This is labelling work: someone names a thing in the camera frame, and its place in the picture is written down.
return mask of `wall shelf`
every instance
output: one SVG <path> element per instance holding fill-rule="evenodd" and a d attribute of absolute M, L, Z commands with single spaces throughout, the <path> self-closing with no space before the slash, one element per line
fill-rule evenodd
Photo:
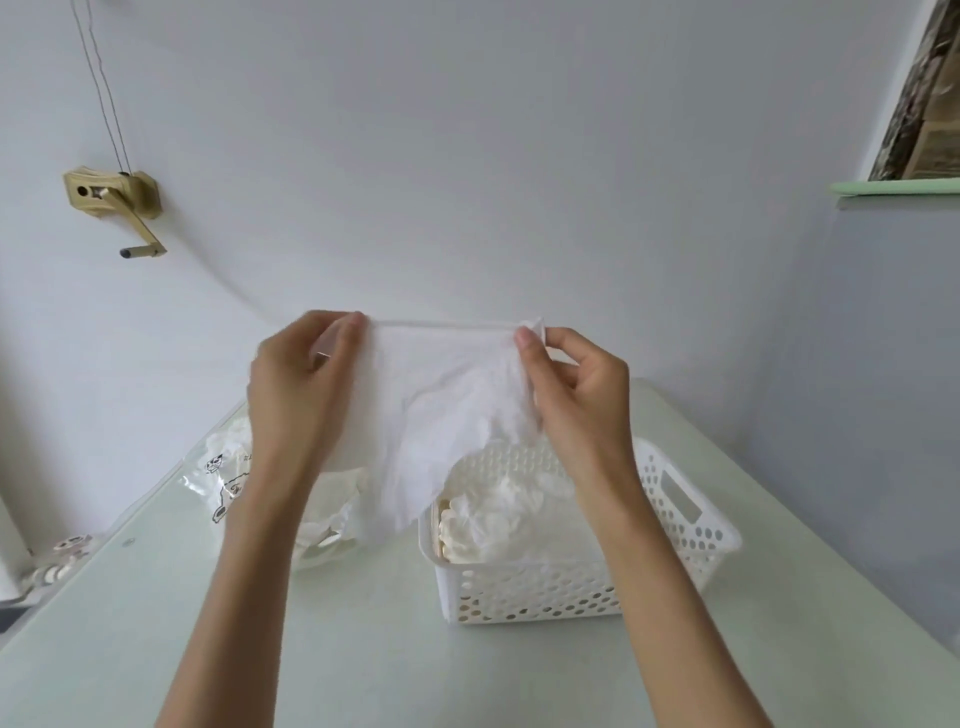
<path fill-rule="evenodd" d="M 960 178 L 836 182 L 830 186 L 830 192 L 840 197 L 863 197 L 870 195 L 960 195 Z"/>

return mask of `white table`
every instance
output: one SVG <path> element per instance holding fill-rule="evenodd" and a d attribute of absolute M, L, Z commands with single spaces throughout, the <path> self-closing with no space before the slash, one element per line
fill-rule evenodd
<path fill-rule="evenodd" d="M 960 662 L 642 382 L 634 432 L 743 535 L 707 603 L 779 726 L 960 724 Z M 175 480 L 0 651 L 0 725 L 152 723 L 216 559 Z M 277 726 L 653 724 L 620 618 L 449 626 L 412 530 L 293 579 Z"/>

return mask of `white cloth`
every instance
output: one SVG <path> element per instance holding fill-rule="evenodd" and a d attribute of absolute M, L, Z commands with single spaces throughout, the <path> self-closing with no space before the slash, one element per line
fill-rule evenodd
<path fill-rule="evenodd" d="M 542 338 L 542 323 L 531 328 Z M 464 455 L 536 438 L 515 330 L 371 321 L 344 433 L 325 465 L 370 470 L 346 536 L 382 542 L 430 506 Z"/>
<path fill-rule="evenodd" d="M 453 564 L 602 559 L 573 496 L 573 482 L 552 473 L 471 483 L 440 515 L 443 556 Z"/>

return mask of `wall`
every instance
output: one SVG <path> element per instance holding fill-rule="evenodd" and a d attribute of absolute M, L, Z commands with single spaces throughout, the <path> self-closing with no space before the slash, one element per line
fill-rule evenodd
<path fill-rule="evenodd" d="M 960 654 L 960 203 L 849 203 L 750 428 L 762 483 Z"/>
<path fill-rule="evenodd" d="M 110 169 L 73 18 L 0 28 L 4 498 L 33 544 L 100 529 L 243 394 L 306 307 L 541 314 L 721 444 L 798 251 L 852 174 L 898 0 L 94 0 L 170 254 L 70 209 Z"/>

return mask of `fingernail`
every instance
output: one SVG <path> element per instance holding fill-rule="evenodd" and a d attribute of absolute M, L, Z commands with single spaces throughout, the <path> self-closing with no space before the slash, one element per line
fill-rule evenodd
<path fill-rule="evenodd" d="M 519 349 L 526 349 L 537 340 L 537 335 L 527 327 L 518 328 L 514 334 L 514 341 Z"/>

